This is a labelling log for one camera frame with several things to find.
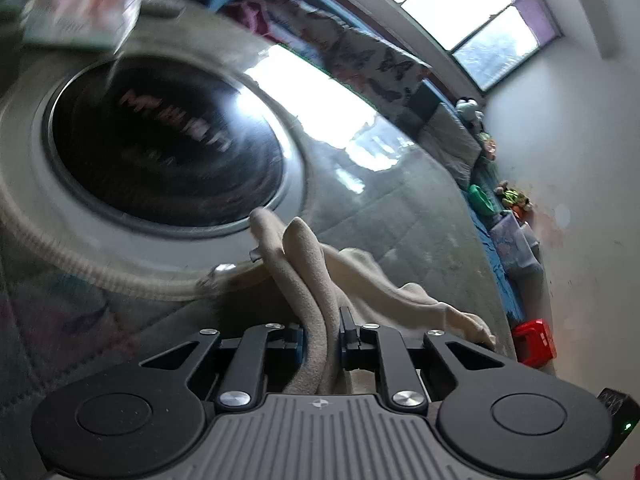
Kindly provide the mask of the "green plastic bowl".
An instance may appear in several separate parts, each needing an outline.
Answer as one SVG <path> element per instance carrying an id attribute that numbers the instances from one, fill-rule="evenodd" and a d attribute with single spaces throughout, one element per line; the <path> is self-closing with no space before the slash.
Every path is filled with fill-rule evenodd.
<path id="1" fill-rule="evenodd" d="M 471 184 L 469 186 L 468 201 L 474 211 L 480 216 L 492 217 L 496 214 L 494 204 L 477 184 Z"/>

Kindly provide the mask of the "grey square cushion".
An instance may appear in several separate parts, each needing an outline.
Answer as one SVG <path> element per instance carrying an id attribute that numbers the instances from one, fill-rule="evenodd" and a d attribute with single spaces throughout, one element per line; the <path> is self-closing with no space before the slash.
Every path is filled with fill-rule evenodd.
<path id="1" fill-rule="evenodd" d="M 459 188 L 466 191 L 482 149 L 461 120 L 440 103 L 416 138 L 420 147 L 450 173 Z"/>

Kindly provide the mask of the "small plush toys pile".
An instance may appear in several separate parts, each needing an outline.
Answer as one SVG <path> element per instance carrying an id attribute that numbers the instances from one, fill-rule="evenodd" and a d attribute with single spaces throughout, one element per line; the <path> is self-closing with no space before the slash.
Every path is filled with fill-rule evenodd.
<path id="1" fill-rule="evenodd" d="M 494 193 L 503 207 L 514 210 L 518 214 L 525 214 L 533 209 L 530 199 L 516 188 L 512 188 L 507 180 L 501 181 L 494 188 Z"/>

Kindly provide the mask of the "red plastic stool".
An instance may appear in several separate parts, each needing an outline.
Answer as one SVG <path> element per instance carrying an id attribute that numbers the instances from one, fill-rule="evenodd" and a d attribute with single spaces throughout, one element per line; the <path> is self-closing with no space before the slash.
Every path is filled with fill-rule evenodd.
<path id="1" fill-rule="evenodd" d="M 552 331 L 543 318 L 518 324 L 511 334 L 518 362 L 543 368 L 556 358 Z"/>

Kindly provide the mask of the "blue corner sofa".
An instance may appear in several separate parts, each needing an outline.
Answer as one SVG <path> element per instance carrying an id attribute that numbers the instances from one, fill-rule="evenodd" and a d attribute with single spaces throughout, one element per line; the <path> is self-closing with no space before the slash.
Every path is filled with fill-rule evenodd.
<path id="1" fill-rule="evenodd" d="M 431 65 L 399 47 L 336 0 L 193 0 L 226 14 L 250 32 L 283 44 L 357 93 L 457 182 L 472 221 L 480 228 L 499 294 L 511 325 L 527 315 L 516 280 L 540 265 L 531 250 L 515 257 L 499 244 L 507 235 L 521 242 L 526 196 L 488 172 L 488 134 L 472 99 L 443 92 Z"/>

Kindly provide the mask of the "magenta crumpled garment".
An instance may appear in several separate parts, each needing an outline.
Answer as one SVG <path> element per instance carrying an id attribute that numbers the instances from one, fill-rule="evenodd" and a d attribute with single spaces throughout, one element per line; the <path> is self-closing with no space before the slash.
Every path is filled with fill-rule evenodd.
<path id="1" fill-rule="evenodd" d="M 269 16 L 262 0 L 241 0 L 228 3 L 221 8 L 221 13 L 252 34 L 262 37 L 270 35 Z"/>

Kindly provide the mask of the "flat butterfly print cushion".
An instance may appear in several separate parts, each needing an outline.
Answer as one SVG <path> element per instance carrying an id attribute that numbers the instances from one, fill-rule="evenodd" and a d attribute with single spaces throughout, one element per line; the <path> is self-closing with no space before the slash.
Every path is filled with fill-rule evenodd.
<path id="1" fill-rule="evenodd" d="M 260 0 L 269 26 L 267 37 L 308 62 L 326 66 L 346 32 L 347 24 L 304 0 Z"/>

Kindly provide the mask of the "panda plush toy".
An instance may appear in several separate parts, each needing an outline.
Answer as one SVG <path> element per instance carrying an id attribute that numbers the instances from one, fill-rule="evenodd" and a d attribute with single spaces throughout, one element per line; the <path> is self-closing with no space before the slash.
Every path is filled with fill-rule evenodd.
<path id="1" fill-rule="evenodd" d="M 457 100 L 456 111 L 465 122 L 472 125 L 480 125 L 484 119 L 482 108 L 474 99 Z"/>

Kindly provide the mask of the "pink white tissue pack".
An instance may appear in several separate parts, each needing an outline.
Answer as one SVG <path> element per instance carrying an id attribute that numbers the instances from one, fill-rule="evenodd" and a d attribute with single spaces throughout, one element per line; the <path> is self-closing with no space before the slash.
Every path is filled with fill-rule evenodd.
<path id="1" fill-rule="evenodd" d="M 142 0 L 29 0 L 21 15 L 25 44 L 117 51 L 136 26 Z"/>

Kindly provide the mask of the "clear plastic storage box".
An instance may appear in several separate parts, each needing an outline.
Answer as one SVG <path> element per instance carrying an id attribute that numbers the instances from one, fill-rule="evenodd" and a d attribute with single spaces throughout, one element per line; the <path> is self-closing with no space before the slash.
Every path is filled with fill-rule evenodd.
<path id="1" fill-rule="evenodd" d="M 501 220 L 489 230 L 489 236 L 509 278 L 517 280 L 542 270 L 540 262 L 512 212 L 502 216 Z"/>

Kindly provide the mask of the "window with green frame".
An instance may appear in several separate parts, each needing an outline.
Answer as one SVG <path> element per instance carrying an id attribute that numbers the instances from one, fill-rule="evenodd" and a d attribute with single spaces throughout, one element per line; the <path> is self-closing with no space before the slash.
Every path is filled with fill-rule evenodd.
<path id="1" fill-rule="evenodd" d="M 345 1 L 459 96 L 491 92 L 560 34 L 542 0 Z"/>

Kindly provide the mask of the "upright butterfly print cushion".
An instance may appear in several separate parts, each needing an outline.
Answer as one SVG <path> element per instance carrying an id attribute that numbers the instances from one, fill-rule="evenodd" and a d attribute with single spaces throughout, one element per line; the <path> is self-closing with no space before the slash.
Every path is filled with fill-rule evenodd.
<path id="1" fill-rule="evenodd" d="M 317 40 L 317 47 L 333 78 L 405 133 L 414 129 L 419 119 L 409 103 L 431 66 L 355 27 L 336 26 Z"/>

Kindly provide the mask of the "round black stove inset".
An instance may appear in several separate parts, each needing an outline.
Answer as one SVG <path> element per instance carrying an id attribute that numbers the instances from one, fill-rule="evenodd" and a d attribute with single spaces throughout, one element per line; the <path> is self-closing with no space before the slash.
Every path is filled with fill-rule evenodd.
<path id="1" fill-rule="evenodd" d="M 30 50 L 1 98 L 1 225 L 96 287 L 189 300 L 250 266 L 250 214 L 309 202 L 294 129 L 212 58 Z"/>

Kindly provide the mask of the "cream long-sleeve shirt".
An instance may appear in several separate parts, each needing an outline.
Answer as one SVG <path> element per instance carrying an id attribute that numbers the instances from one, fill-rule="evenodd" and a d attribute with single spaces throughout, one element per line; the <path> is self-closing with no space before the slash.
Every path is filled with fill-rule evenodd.
<path id="1" fill-rule="evenodd" d="M 418 338 L 444 330 L 494 350 L 496 337 L 478 315 L 431 297 L 416 284 L 394 285 L 368 253 L 319 242 L 301 218 L 283 223 L 272 211 L 250 214 L 250 232 L 273 281 L 306 332 L 306 358 L 285 387 L 293 394 L 329 394 L 338 382 L 340 309 Z"/>

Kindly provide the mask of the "grey remote control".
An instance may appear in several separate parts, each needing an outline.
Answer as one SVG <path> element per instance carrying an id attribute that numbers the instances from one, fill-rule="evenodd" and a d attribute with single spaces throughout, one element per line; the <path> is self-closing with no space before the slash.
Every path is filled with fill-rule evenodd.
<path id="1" fill-rule="evenodd" d="M 172 20 L 178 18 L 185 8 L 183 3 L 176 0 L 142 0 L 140 15 Z"/>

